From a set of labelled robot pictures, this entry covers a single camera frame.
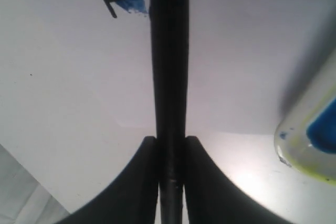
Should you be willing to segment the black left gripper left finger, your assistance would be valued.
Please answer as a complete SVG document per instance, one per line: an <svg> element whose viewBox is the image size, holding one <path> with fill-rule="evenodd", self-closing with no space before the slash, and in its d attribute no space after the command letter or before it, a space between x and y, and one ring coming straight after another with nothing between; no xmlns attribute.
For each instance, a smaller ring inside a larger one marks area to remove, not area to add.
<svg viewBox="0 0 336 224"><path fill-rule="evenodd" d="M154 223L158 163L157 140L147 136L124 170L104 191L59 223Z"/></svg>

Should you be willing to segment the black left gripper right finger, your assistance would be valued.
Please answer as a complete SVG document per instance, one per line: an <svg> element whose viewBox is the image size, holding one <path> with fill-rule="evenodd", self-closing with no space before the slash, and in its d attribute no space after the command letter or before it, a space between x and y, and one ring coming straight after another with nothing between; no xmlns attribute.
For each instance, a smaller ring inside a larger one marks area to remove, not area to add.
<svg viewBox="0 0 336 224"><path fill-rule="evenodd" d="M190 223L288 223L236 187L195 136L185 139L184 186Z"/></svg>

